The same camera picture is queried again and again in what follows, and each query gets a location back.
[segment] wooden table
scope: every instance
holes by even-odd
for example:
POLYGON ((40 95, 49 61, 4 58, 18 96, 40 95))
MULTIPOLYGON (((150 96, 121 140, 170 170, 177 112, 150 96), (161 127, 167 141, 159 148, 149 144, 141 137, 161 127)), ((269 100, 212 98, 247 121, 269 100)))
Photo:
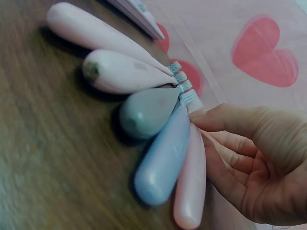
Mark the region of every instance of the wooden table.
MULTIPOLYGON (((57 0, 0 1, 0 230, 173 230, 172 202, 139 204, 131 179, 144 143, 118 132, 123 101, 84 84, 89 50, 46 27, 57 0)), ((167 55, 103 0, 70 0, 167 55)), ((206 208, 200 229, 208 228, 206 208)))

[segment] toothbrush handle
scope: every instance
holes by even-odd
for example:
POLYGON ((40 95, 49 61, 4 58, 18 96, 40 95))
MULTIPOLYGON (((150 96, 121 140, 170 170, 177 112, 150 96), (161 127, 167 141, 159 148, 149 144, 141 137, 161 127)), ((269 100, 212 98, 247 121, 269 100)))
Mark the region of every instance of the toothbrush handle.
POLYGON ((88 49, 110 49, 146 62, 166 74, 173 73, 142 46, 90 13, 67 2, 53 5, 47 13, 49 28, 58 36, 88 49))
POLYGON ((174 219, 183 229, 201 224, 206 193, 206 156, 198 128, 190 124, 188 152, 177 182, 174 219))
POLYGON ((138 168, 134 186, 141 200, 157 206, 167 201, 187 153, 189 117, 180 104, 150 146, 138 168))

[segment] pink toothbrush handle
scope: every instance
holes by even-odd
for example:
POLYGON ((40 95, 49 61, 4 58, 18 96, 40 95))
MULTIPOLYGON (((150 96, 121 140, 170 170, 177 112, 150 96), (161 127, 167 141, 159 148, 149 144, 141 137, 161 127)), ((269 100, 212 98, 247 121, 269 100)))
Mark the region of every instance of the pink toothbrush handle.
POLYGON ((190 123, 188 152, 177 182, 174 218, 181 228, 192 230, 201 223, 206 192, 206 156, 198 128, 190 123))

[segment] toothbrush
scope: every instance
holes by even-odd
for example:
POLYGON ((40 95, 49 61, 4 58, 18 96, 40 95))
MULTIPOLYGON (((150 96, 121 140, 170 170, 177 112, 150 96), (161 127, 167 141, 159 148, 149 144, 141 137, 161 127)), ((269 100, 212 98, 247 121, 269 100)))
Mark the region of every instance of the toothbrush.
POLYGON ((190 132, 186 104, 192 96, 187 92, 180 98, 135 174, 136 193, 148 205, 157 206, 167 201, 186 156, 190 132))
POLYGON ((189 80, 176 88, 147 89, 132 94, 119 111, 119 122, 132 138, 149 139, 167 123, 178 97, 192 88, 189 80))
POLYGON ((144 62, 105 49, 92 51, 82 69, 93 87, 113 94, 130 94, 169 83, 177 85, 176 79, 187 79, 184 72, 171 77, 144 62))
POLYGON ((49 28, 58 36, 88 49, 109 49, 152 65, 172 76, 181 66, 169 67, 153 58, 142 46, 90 13, 67 2, 53 5, 47 12, 49 28))
MULTIPOLYGON (((191 92, 188 113, 191 114, 201 108, 203 105, 196 92, 191 92)), ((201 224, 205 193, 205 147, 198 128, 190 123, 188 151, 178 177, 174 202, 174 219, 182 229, 192 230, 201 224)))

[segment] pink heart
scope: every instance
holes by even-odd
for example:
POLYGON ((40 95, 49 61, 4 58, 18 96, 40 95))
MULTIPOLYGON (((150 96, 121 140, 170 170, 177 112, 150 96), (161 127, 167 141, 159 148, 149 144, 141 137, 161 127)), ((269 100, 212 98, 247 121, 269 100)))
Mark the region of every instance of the pink heart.
POLYGON ((168 49, 169 49, 168 33, 167 33, 166 29, 161 24, 157 23, 157 26, 159 27, 159 29, 163 33, 165 39, 164 40, 158 40, 158 41, 156 41, 156 43, 161 46, 161 48, 164 50, 164 52, 168 53, 168 49))
POLYGON ((233 49, 232 62, 253 78, 276 87, 293 85, 298 62, 287 49, 275 49, 280 38, 277 23, 266 15, 252 18, 242 29, 233 49))

